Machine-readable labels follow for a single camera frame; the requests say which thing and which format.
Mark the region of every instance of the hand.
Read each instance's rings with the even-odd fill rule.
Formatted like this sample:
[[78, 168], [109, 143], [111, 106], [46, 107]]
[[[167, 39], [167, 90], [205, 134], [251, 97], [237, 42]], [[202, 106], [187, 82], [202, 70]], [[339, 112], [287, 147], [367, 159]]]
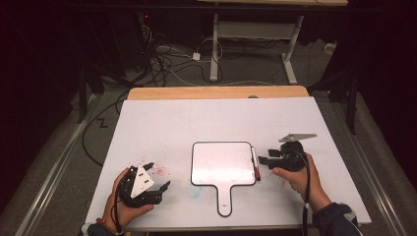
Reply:
[[[310, 198], [309, 205], [313, 212], [317, 212], [320, 209], [331, 204], [331, 200], [322, 188], [320, 183], [319, 172], [314, 164], [313, 157], [307, 154], [307, 160], [310, 166]], [[291, 184], [291, 187], [301, 195], [301, 199], [306, 199], [306, 188], [307, 188], [307, 169], [304, 167], [302, 170], [297, 172], [291, 172], [282, 168], [273, 168], [273, 173], [277, 176], [286, 179]]]
[[[126, 168], [125, 170], [123, 170], [122, 173], [119, 174], [116, 180], [114, 180], [113, 189], [112, 189], [110, 196], [107, 199], [107, 203], [104, 209], [104, 214], [102, 217], [102, 219], [106, 221], [107, 226], [115, 232], [117, 232], [116, 225], [111, 218], [112, 215], [113, 215], [113, 218], [115, 217], [114, 207], [113, 207], [114, 198], [116, 197], [115, 194], [116, 194], [117, 185], [128, 172], [129, 172], [129, 168]], [[134, 218], [141, 216], [151, 210], [153, 210], [153, 205], [145, 205], [139, 208], [132, 208], [132, 207], [126, 206], [123, 202], [119, 201], [119, 198], [118, 198], [117, 213], [119, 216], [119, 224], [122, 228], [126, 227], [126, 225], [128, 225]]]

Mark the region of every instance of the table leg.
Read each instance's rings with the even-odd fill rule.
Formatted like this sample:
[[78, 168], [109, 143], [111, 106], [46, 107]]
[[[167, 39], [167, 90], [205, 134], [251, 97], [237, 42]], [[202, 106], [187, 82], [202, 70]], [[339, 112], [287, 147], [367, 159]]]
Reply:
[[213, 29], [212, 29], [212, 55], [211, 55], [211, 67], [209, 70], [209, 79], [212, 82], [217, 81], [217, 63], [218, 63], [218, 51], [217, 51], [217, 39], [218, 39], [218, 14], [214, 14]]
[[282, 53], [282, 63], [284, 64], [284, 69], [287, 74], [288, 82], [291, 85], [297, 85], [297, 80], [295, 79], [295, 74], [291, 66], [291, 55], [297, 42], [298, 33], [300, 32], [301, 24], [303, 23], [304, 16], [299, 16], [297, 19], [297, 24], [294, 26], [294, 29], [291, 33], [291, 39], [289, 42], [289, 48], [287, 53]]

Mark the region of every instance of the white tabletop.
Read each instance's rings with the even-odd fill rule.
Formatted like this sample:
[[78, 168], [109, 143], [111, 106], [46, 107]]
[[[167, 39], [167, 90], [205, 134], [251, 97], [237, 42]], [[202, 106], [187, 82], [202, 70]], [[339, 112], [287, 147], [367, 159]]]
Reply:
[[168, 180], [171, 185], [162, 203], [128, 229], [299, 227], [300, 196], [266, 166], [260, 168], [261, 182], [232, 188], [228, 217], [217, 212], [215, 187], [191, 183], [195, 142], [248, 142], [257, 155], [267, 156], [289, 133], [318, 135], [301, 143], [315, 159], [324, 189], [334, 202], [350, 205], [359, 223], [370, 223], [313, 97], [125, 101], [86, 222], [102, 216], [113, 181], [124, 168], [154, 162], [149, 174], [156, 187]]

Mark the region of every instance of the blue sleeve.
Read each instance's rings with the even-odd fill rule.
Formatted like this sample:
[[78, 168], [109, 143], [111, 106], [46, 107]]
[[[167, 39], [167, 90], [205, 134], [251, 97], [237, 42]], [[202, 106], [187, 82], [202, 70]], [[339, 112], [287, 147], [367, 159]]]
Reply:
[[330, 204], [313, 214], [321, 236], [360, 236], [355, 212], [347, 205]]
[[113, 236], [103, 225], [101, 224], [85, 224], [81, 228], [79, 236]]

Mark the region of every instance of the power cord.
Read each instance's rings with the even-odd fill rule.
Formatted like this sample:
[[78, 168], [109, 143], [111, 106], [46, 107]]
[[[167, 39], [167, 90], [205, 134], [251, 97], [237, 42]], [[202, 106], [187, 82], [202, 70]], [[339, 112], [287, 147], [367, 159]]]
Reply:
[[86, 155], [89, 157], [89, 159], [94, 162], [95, 164], [97, 164], [98, 166], [102, 167], [103, 164], [100, 163], [99, 161], [97, 161], [94, 157], [92, 157], [92, 155], [89, 153], [89, 151], [87, 150], [87, 146], [86, 146], [86, 133], [87, 130], [89, 129], [89, 127], [91, 126], [91, 124], [101, 115], [103, 114], [106, 110], [108, 110], [109, 108], [113, 107], [114, 105], [117, 105], [118, 103], [123, 102], [123, 100], [119, 100], [116, 102], [111, 103], [110, 105], [108, 105], [106, 108], [104, 108], [102, 111], [100, 111], [96, 116], [94, 116], [94, 118], [91, 119], [91, 121], [87, 124], [86, 128], [83, 131], [83, 135], [82, 135], [82, 145], [83, 145], [83, 150], [86, 153]]

